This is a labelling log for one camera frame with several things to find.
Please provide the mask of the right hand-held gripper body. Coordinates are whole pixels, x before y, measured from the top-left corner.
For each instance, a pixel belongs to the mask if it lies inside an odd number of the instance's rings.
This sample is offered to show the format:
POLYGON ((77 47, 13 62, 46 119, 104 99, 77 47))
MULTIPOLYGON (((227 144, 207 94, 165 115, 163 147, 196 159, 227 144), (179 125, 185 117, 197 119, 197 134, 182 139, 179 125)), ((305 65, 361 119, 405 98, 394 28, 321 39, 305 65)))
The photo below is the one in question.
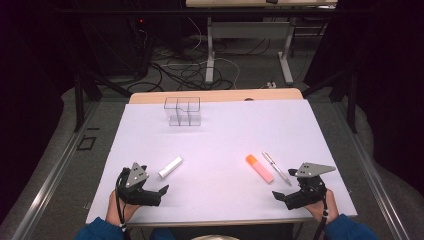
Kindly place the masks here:
POLYGON ((316 194, 318 202, 325 197, 327 191, 321 175, 335 170, 334 166, 305 162, 298 169, 289 169, 288 172, 297 178, 300 187, 298 192, 316 194))

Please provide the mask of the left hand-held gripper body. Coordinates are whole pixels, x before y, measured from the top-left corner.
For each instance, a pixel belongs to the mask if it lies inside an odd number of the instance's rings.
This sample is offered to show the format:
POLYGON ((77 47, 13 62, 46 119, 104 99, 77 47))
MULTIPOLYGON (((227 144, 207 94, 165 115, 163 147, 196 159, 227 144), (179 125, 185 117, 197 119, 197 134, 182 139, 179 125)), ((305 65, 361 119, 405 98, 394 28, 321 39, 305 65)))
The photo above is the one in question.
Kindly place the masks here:
POLYGON ((134 163, 131 168, 124 167, 119 174, 115 190, 119 199, 124 203, 132 205, 141 204, 141 195, 144 191, 143 185, 148 178, 146 167, 134 163))

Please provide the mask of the white cylindrical tube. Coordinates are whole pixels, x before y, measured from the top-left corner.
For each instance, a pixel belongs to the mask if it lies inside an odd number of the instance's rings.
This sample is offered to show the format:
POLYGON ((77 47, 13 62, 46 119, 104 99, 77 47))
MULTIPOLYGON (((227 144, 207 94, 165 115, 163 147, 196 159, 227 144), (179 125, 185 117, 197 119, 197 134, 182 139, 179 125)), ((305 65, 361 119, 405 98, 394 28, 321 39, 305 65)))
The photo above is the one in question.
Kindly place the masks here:
POLYGON ((166 165, 162 170, 160 170, 158 172, 158 175, 161 178, 165 178, 170 173, 172 173, 176 168, 178 168, 182 163, 183 163, 183 159, 181 157, 176 157, 168 165, 166 165))

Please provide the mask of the silver pen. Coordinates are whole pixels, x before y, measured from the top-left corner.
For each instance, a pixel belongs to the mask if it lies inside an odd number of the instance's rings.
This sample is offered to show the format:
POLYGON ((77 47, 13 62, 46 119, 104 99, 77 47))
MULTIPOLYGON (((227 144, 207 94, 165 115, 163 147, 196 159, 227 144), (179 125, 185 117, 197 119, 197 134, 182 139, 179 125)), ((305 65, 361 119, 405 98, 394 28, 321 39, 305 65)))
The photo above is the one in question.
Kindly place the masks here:
POLYGON ((283 173, 283 171, 277 166, 275 161, 271 158, 271 156, 267 152, 262 152, 262 156, 265 160, 272 166, 272 168, 278 173, 278 175, 283 179, 283 181, 288 185, 292 186, 292 183, 288 179, 288 177, 283 173))

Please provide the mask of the pink highlighter orange cap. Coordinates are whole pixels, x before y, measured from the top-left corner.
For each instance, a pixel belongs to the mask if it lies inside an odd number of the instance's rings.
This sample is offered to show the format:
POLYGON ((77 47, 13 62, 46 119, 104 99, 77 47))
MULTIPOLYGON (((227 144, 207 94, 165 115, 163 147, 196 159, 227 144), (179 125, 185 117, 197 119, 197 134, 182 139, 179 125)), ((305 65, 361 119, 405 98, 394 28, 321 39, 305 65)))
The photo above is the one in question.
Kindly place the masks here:
POLYGON ((262 177, 266 183, 270 184, 274 180, 272 174, 253 155, 248 155, 246 157, 246 162, 262 177))

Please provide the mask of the clear acrylic organizer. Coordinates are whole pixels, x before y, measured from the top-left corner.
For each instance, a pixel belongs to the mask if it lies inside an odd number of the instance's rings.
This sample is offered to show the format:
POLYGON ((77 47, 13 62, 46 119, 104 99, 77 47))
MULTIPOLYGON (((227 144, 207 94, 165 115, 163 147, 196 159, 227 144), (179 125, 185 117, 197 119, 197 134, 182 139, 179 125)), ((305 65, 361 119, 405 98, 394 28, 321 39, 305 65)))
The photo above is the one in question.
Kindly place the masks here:
POLYGON ((200 126, 201 105, 199 97, 167 97, 164 110, 170 126, 200 126))

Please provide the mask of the person's right hand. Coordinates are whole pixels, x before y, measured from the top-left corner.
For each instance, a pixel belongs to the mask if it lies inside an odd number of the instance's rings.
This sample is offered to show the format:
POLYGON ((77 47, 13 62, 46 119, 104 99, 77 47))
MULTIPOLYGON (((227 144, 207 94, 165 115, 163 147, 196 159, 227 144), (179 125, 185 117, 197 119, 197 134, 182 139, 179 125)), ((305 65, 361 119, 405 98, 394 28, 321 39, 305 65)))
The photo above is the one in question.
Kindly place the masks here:
POLYGON ((310 212, 313 218, 320 221, 323 217, 324 210, 327 210, 328 217, 326 223, 334 221, 339 216, 339 211, 336 205, 335 196, 332 190, 326 192, 326 205, 322 201, 314 204, 306 205, 305 209, 310 212))

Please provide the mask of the person's left hand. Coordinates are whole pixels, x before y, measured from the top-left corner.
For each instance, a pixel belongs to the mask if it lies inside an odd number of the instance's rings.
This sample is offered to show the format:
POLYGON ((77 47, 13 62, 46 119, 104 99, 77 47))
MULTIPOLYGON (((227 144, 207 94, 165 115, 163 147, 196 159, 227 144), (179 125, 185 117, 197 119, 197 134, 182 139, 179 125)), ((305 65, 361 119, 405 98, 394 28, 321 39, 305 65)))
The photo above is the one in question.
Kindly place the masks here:
POLYGON ((112 191, 109 197, 105 221, 112 225, 120 226, 129 222, 139 208, 140 205, 126 204, 116 195, 116 191, 112 191))

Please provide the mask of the person's blue clothing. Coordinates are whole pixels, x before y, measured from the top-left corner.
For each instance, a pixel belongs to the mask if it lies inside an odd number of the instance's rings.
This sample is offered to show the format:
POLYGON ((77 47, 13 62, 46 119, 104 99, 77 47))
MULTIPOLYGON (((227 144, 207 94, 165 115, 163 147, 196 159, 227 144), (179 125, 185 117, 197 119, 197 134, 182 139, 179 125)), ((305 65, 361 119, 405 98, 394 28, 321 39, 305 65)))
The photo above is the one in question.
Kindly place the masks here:
POLYGON ((152 230, 149 240, 176 240, 176 238, 168 228, 156 228, 152 230))

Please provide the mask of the white table cover sheet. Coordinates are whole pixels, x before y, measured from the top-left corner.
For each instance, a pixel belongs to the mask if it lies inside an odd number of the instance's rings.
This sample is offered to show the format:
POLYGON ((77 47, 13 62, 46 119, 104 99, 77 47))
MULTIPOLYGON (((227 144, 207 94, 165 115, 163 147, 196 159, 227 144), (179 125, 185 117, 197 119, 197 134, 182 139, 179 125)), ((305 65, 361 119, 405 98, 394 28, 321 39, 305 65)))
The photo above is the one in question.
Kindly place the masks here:
POLYGON ((305 100, 212 102, 201 106, 200 126, 170 126, 160 104, 125 107, 87 219, 106 214, 119 173, 133 163, 146 166, 145 189, 169 185, 157 207, 143 207, 131 222, 144 226, 294 222, 309 218, 289 210, 273 191, 291 194, 262 156, 282 171, 303 163, 333 166, 332 154, 305 100), (274 177, 268 184, 246 162, 253 155, 274 177), (167 177, 158 172, 176 157, 183 163, 167 177))

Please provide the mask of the pale rounded object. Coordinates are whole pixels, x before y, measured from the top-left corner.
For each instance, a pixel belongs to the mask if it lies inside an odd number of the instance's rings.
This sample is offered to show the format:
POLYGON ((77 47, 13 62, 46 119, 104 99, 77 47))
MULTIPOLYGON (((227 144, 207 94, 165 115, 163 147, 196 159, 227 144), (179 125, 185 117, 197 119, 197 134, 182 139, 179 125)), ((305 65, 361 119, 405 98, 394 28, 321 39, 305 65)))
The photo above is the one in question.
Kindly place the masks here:
POLYGON ((212 235, 194 237, 191 240, 240 240, 240 239, 231 237, 231 236, 212 234, 212 235))

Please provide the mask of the black metal stand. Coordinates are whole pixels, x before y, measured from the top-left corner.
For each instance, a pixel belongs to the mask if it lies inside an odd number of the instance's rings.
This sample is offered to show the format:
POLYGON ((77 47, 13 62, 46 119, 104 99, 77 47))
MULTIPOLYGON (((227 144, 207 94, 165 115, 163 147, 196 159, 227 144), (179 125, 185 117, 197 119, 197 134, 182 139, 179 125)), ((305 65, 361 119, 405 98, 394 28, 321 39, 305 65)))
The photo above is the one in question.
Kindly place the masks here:
POLYGON ((132 93, 107 80, 105 77, 92 70, 79 67, 74 74, 74 90, 75 90, 75 110, 76 125, 75 132, 78 132, 85 122, 84 97, 87 96, 90 101, 98 102, 102 98, 102 93, 98 84, 105 85, 113 91, 124 97, 130 97, 132 93))
POLYGON ((357 100, 358 73, 356 70, 338 71, 324 79, 315 86, 302 91, 302 96, 307 97, 324 87, 333 86, 329 98, 331 102, 341 102, 347 97, 346 122, 351 131, 356 134, 356 100, 357 100))

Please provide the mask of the black computer tower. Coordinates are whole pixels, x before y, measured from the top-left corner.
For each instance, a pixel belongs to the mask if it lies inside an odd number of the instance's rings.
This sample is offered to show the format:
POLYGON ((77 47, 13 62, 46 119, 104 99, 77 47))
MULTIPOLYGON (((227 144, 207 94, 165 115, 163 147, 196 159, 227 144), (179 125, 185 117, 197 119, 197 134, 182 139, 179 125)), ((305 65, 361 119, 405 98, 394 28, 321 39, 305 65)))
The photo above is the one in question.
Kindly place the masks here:
POLYGON ((126 18, 90 17, 80 22, 105 77, 138 79, 147 75, 143 42, 134 36, 126 18))

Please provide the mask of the white-legged background desk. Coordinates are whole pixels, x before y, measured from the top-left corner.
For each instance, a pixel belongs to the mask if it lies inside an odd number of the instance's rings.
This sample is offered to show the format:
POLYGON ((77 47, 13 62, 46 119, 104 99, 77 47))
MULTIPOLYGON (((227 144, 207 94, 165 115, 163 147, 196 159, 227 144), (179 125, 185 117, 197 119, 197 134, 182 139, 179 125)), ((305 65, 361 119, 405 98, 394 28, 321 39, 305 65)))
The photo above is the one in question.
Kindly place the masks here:
MULTIPOLYGON (((338 0, 186 0, 186 6, 195 10, 331 10, 337 2, 338 0)), ((211 83, 214 78, 214 39, 268 38, 284 41, 284 49, 278 53, 278 59, 285 83, 292 85, 294 81, 287 58, 294 38, 296 21, 295 17, 286 17, 285 21, 262 19, 218 22, 208 17, 205 81, 211 83)))

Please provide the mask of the aluminium floor rail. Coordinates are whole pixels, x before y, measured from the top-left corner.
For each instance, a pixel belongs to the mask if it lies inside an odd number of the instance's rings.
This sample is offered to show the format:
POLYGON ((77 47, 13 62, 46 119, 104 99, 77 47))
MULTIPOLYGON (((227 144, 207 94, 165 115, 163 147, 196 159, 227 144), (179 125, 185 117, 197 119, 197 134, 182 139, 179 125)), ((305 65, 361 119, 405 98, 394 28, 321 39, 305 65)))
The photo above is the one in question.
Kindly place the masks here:
POLYGON ((30 183, 12 208, 4 240, 72 240, 85 225, 103 171, 108 135, 102 103, 90 103, 75 132, 67 109, 30 183))
POLYGON ((368 186, 374 195, 380 212, 382 213, 394 240, 410 240, 410 237, 382 184, 381 177, 377 169, 375 168, 370 156, 367 154, 364 146, 360 142, 359 137, 351 130, 351 127, 347 123, 347 113, 345 112, 343 104, 334 103, 333 106, 338 115, 338 118, 342 122, 342 125, 347 132, 347 135, 350 137, 356 149, 359 157, 359 165, 361 166, 361 169, 368 182, 368 186))

